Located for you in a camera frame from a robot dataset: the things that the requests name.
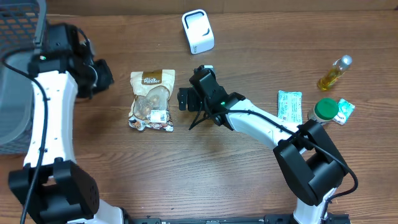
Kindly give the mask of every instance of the bottle cap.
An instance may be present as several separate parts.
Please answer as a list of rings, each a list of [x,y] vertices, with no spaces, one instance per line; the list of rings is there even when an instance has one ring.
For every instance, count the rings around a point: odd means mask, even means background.
[[[338,105],[331,98],[320,100],[314,108],[315,114],[326,121],[333,119],[338,113]]]
[[[353,59],[349,55],[344,55],[340,59],[340,67],[344,70],[348,69],[353,63]]]

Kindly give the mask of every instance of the black mount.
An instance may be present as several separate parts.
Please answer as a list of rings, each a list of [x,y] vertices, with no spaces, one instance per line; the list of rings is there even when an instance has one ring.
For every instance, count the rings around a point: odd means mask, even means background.
[[[348,215],[328,213],[328,218],[322,224],[350,224]],[[293,215],[266,215],[264,224],[299,224]]]
[[[194,69],[189,82],[191,88],[180,88],[177,93],[179,108],[182,111],[186,110],[185,105],[188,105],[189,111],[199,111],[203,108],[205,114],[212,115],[224,112],[238,101],[246,99],[239,93],[227,94],[224,87],[217,83],[214,69],[207,68],[205,65]],[[218,126],[224,125],[233,130],[225,114],[214,116],[212,120]]]
[[[80,43],[78,28],[61,23],[48,25],[40,54],[32,57],[29,74],[68,71],[78,84],[79,98],[92,97],[112,84],[111,70],[105,60],[94,61],[90,41]]]
[[[9,187],[21,204],[25,204],[34,170],[27,164],[9,174]],[[46,185],[52,175],[55,184]],[[66,223],[79,218],[92,219],[99,205],[95,180],[74,162],[57,158],[53,164],[40,167],[39,181],[27,211],[37,224]]]
[[[312,119],[308,120],[305,124],[298,126],[296,134],[308,137],[312,143],[320,146],[346,165],[343,156],[318,122]],[[280,141],[274,148],[274,154],[292,192],[307,205],[317,206],[323,201],[323,196],[326,193],[341,185],[347,171],[317,149],[316,153],[305,161],[299,152],[303,147],[307,150],[313,149],[292,136],[287,140]]]

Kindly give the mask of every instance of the snack bag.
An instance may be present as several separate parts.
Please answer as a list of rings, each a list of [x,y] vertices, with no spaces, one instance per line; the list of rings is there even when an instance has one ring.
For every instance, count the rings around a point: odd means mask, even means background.
[[[132,72],[130,83],[136,96],[129,113],[129,125],[139,131],[145,127],[173,131],[169,99],[173,92],[175,70]]]

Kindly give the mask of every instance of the food packet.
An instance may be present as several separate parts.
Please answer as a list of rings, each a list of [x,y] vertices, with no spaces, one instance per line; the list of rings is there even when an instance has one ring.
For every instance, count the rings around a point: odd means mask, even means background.
[[[303,124],[301,92],[278,92],[278,118],[284,121]]]
[[[336,121],[340,125],[344,125],[348,118],[351,116],[351,113],[354,112],[355,105],[341,99],[338,102],[338,114],[333,118],[334,121]]]
[[[173,92],[175,70],[132,72],[130,84],[135,94],[129,125],[139,131],[146,127],[173,131],[169,99]]]

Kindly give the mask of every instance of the green package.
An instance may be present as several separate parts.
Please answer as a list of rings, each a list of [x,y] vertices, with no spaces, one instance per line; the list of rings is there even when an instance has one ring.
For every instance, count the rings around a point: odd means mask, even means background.
[[[340,125],[344,125],[355,109],[355,105],[341,99],[338,102],[338,114],[333,118]]]

